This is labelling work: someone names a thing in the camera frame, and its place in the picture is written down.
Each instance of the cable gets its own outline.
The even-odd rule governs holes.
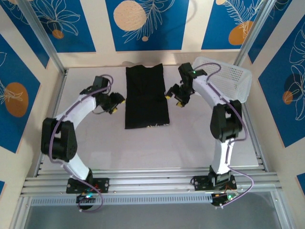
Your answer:
[[[191,185],[195,185],[195,179],[194,179],[194,177],[191,179],[190,184],[191,184]]]
[[[221,68],[221,65],[218,64],[218,63],[214,63],[214,62],[209,62],[209,63],[204,63],[204,64],[201,64],[201,65],[195,67],[194,70],[196,70],[196,69],[198,69],[198,68],[200,68],[200,67],[206,66],[206,65],[211,65],[211,64],[217,65],[217,66],[219,67],[219,69],[218,69],[217,71],[211,73],[211,74],[206,78],[206,82],[207,82],[207,84],[210,86],[210,88],[219,96],[219,98],[220,98],[221,100],[223,100],[223,101],[224,101],[224,102],[234,111],[234,113],[236,114],[237,118],[238,118],[239,121],[241,122],[241,124],[242,124],[242,126],[243,126],[243,128],[244,128],[244,132],[245,132],[245,137],[244,137],[244,138],[234,139],[234,140],[230,140],[230,141],[228,142],[228,148],[227,148],[227,152],[226,152],[226,155],[225,155],[225,163],[226,163],[226,165],[228,166],[228,168],[229,168],[230,170],[232,170],[233,172],[238,173],[238,174],[240,174],[240,175],[243,175],[243,176],[245,176],[245,177],[247,177],[247,178],[249,178],[249,179],[251,180],[251,186],[250,186],[244,193],[242,193],[241,195],[235,197],[233,200],[227,202],[226,204],[223,204],[222,206],[219,206],[219,207],[218,207],[218,208],[223,208],[224,206],[226,206],[226,205],[228,205],[228,204],[230,204],[230,203],[232,203],[232,202],[238,200],[239,198],[241,198],[241,197],[243,197],[245,194],[247,194],[247,193],[253,188],[254,180],[253,180],[250,176],[248,176],[247,174],[242,173],[242,172],[240,172],[240,171],[238,171],[238,170],[236,170],[236,169],[233,169],[233,168],[230,167],[230,165],[228,165],[228,157],[229,157],[229,151],[230,151],[231,144],[232,144],[233,142],[245,141],[245,140],[248,138],[248,131],[247,131],[246,125],[245,125],[245,123],[244,123],[242,117],[239,115],[238,111],[237,111],[237,110],[236,110],[236,109],[235,109],[226,99],[223,98],[223,96],[213,87],[213,85],[211,85],[211,84],[209,83],[209,79],[211,78],[211,76],[212,76],[212,75],[215,75],[215,74],[217,74],[217,73],[219,73],[219,72],[221,71],[221,69],[222,69],[222,68]]]
[[[95,188],[94,186],[92,186],[92,185],[89,184],[88,182],[86,182],[86,181],[84,181],[84,180],[81,180],[81,179],[79,179],[77,176],[75,176],[75,175],[67,168],[67,166],[66,166],[63,162],[53,160],[53,158],[52,158],[53,142],[54,142],[54,138],[55,138],[56,131],[57,131],[57,129],[58,129],[60,123],[67,117],[67,115],[68,115],[76,106],[78,106],[82,101],[84,101],[85,99],[89,98],[90,96],[92,96],[92,95],[94,95],[94,94],[96,94],[96,93],[99,93],[99,92],[103,92],[103,91],[105,91],[105,90],[111,88],[111,86],[112,86],[112,84],[113,84],[113,77],[112,77],[111,75],[108,75],[108,74],[103,74],[103,75],[101,75],[101,77],[103,77],[103,76],[108,76],[108,77],[110,77],[110,79],[111,79],[110,84],[109,84],[107,87],[104,87],[104,88],[101,88],[101,89],[98,89],[98,90],[96,90],[96,91],[94,91],[94,92],[89,93],[88,95],[84,96],[81,100],[78,100],[76,103],[74,103],[74,104],[70,107],[70,109],[67,110],[67,112],[58,120],[57,124],[56,124],[55,127],[54,127],[54,130],[53,130],[53,132],[52,132],[51,139],[50,139],[50,147],[49,147],[49,158],[50,158],[50,161],[51,161],[53,164],[60,164],[60,165],[62,165],[63,168],[64,168],[64,170],[66,170],[66,172],[71,176],[71,178],[76,179],[76,180],[78,180],[79,182],[85,184],[86,186],[92,188],[92,189],[93,189],[94,191],[96,191],[96,193],[101,197],[102,203],[101,203],[101,205],[100,205],[97,209],[95,209],[95,210],[86,210],[86,211],[83,211],[83,212],[96,212],[96,211],[98,211],[98,210],[103,206],[103,203],[104,203],[104,201],[103,201],[103,196],[102,196],[101,192],[100,192],[97,188]]]
[[[94,111],[92,111],[92,113],[94,113],[95,115],[100,115],[100,114],[103,114],[103,113],[108,112],[108,111],[110,111],[110,109],[105,110],[105,111],[101,111],[101,112],[98,112],[98,113],[95,113]]]

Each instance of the cream wall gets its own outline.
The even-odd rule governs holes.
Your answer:
[[[44,69],[1,7],[0,34],[41,83],[17,153],[0,147],[0,180],[5,182],[0,197],[0,229],[7,229],[33,156],[40,153],[41,125],[47,115],[59,74],[52,61],[49,61],[47,69]]]
[[[254,64],[251,66],[248,59],[243,64],[243,67],[251,70],[254,78],[248,97],[251,120],[270,169],[277,172],[297,228],[300,229],[305,225],[305,196],[296,176],[305,172],[305,138],[284,148],[258,77],[304,14],[304,0],[293,0]]]
[[[136,64],[177,64],[177,56],[217,57],[233,62],[239,50],[201,51],[214,0],[190,0],[181,51],[116,52],[105,0],[81,0],[96,53],[59,53],[65,67],[128,66]]]

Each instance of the orange circle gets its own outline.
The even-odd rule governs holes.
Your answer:
[[[133,1],[122,1],[113,11],[113,18],[116,25],[124,31],[140,29],[147,20],[143,7]]]
[[[27,89],[20,83],[10,83],[7,85],[5,90],[13,92],[15,94],[20,94],[18,98],[8,97],[5,100],[5,106],[8,112],[17,118],[23,117],[27,112],[29,106],[29,95]]]
[[[246,21],[241,25],[236,26],[231,30],[229,35],[229,43],[231,45],[241,45],[243,44],[248,32],[252,27],[253,21]]]
[[[52,31],[52,35],[56,38],[56,39],[62,39],[63,36],[63,32],[60,30],[53,30]]]
[[[216,0],[217,5],[222,5],[225,3],[225,0]]]
[[[283,101],[285,104],[289,105],[293,100],[293,95],[290,91],[286,91],[283,94]]]
[[[146,36],[142,37],[142,41],[144,41],[144,42],[148,41],[148,37],[146,37]]]

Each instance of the glass panel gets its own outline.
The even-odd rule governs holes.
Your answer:
[[[31,207],[26,229],[278,229],[271,194],[249,193],[234,204],[215,210],[210,204],[109,205],[94,214],[75,206]]]

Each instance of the aluminum frame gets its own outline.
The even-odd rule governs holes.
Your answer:
[[[52,46],[46,33],[41,31],[41,24],[37,21],[29,4],[25,0],[17,0],[21,11],[25,14],[26,19],[30,22],[35,34],[39,37],[44,48],[50,53],[50,57],[55,60],[55,64],[60,71],[65,72],[62,67],[56,51]],[[269,14],[271,7],[276,0],[266,1],[259,12],[254,26],[252,27],[249,35],[246,38],[244,45],[242,46],[235,65],[241,65],[243,59],[247,55],[248,49],[251,47],[255,40],[260,28],[262,27],[267,15]],[[57,108],[60,102],[62,90],[65,85],[65,78],[61,83],[61,89],[57,96],[57,102],[54,107],[53,114],[56,114]],[[268,166],[264,159],[264,154],[260,148],[257,136],[253,129],[251,118],[247,109],[247,104],[243,105],[244,118],[248,125],[251,140],[257,154],[258,167],[239,167],[239,170],[249,174],[255,182],[253,192],[268,191],[271,192],[274,205],[276,207],[277,214],[280,218],[283,228],[294,228],[291,215],[287,210],[287,205],[281,191],[281,184],[274,172],[268,172]],[[28,177],[24,182],[24,187],[21,191],[21,196],[18,200],[18,205],[14,214],[14,218],[10,229],[22,229],[24,228],[27,214],[31,206],[33,199],[43,198],[71,198],[75,197],[73,194],[66,194],[66,184],[69,176],[64,171],[41,171],[39,170],[42,164],[43,156],[37,163],[37,177]],[[209,193],[216,193],[213,190],[195,192],[194,187],[190,184],[190,180],[193,176],[207,175],[208,168],[185,168],[185,169],[137,169],[137,170],[99,170],[94,171],[95,177],[109,177],[110,186],[109,193],[104,194],[107,197],[118,197],[121,195],[177,195],[187,194],[193,195],[201,193],[207,195]],[[237,181],[238,191],[244,191],[250,186],[250,181],[241,176],[235,174]]]

